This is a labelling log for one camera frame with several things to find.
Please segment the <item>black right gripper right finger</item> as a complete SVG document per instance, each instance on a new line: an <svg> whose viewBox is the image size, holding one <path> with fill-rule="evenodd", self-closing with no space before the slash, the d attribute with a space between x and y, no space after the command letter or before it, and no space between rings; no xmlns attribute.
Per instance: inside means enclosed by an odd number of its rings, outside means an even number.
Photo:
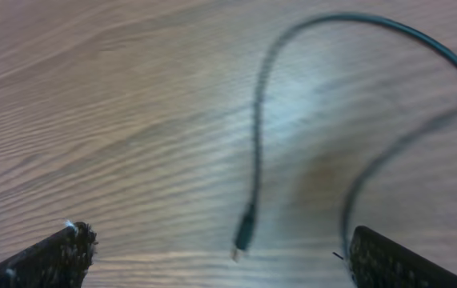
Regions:
<svg viewBox="0 0 457 288"><path fill-rule="evenodd" d="M358 288L457 288L457 274L366 226L355 228L348 267Z"/></svg>

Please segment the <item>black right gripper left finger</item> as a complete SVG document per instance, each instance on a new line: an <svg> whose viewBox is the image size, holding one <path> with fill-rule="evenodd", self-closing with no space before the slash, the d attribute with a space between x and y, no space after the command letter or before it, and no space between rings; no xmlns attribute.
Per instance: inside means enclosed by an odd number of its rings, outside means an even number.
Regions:
<svg viewBox="0 0 457 288"><path fill-rule="evenodd" d="M97 234L85 222L66 227L0 262L0 288L81 288Z"/></svg>

